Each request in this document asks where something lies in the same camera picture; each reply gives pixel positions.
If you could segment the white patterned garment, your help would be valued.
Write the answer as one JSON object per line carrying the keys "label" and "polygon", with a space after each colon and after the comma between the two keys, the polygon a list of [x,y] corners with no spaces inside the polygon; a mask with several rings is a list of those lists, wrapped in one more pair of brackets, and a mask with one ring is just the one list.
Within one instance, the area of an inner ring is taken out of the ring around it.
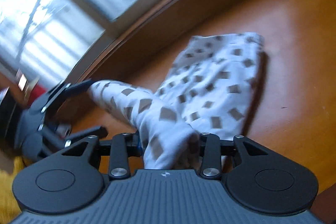
{"label": "white patterned garment", "polygon": [[139,132],[146,169],[195,168],[201,133],[224,140],[240,134],[263,48],[264,38],[255,32],[194,36],[156,92],[101,80],[88,94]]}

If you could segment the red box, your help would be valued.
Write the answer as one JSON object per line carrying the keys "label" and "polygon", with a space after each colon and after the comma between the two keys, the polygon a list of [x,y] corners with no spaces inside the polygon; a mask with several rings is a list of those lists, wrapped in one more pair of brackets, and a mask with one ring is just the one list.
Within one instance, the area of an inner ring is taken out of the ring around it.
{"label": "red box", "polygon": [[36,99],[48,91],[47,88],[40,84],[36,84],[33,88],[29,88],[26,92],[27,105],[31,105]]}

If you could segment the yellow cloth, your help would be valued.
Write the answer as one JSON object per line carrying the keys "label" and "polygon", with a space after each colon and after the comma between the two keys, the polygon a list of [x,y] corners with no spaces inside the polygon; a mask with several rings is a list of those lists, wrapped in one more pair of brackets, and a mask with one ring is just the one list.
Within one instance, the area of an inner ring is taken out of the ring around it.
{"label": "yellow cloth", "polygon": [[14,169],[12,173],[1,169],[1,223],[10,223],[21,213],[21,209],[14,197],[12,186],[17,174],[32,162],[25,157],[14,158]]}

